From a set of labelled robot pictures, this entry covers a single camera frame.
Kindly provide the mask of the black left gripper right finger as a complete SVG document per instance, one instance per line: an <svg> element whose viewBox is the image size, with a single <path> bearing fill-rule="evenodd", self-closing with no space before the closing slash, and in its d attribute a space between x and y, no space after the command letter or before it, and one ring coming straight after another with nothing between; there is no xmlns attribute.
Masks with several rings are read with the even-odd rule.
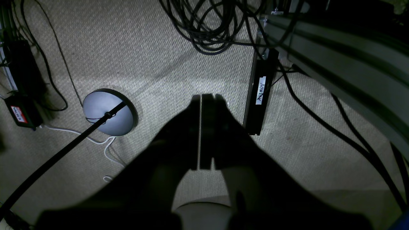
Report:
<svg viewBox="0 0 409 230"><path fill-rule="evenodd" d="M221 95L202 95L200 142L200 168L214 166L226 183L229 229L373 229L364 215L328 205L296 182L252 140Z"/></svg>

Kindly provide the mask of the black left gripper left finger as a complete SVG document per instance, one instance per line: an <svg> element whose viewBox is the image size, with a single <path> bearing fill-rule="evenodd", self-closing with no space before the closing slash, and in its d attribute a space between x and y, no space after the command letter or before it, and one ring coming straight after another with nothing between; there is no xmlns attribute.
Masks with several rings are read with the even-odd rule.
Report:
<svg viewBox="0 0 409 230"><path fill-rule="evenodd" d="M176 189L197 168L200 96L168 121L114 180L67 209L45 211L37 230L181 230Z"/></svg>

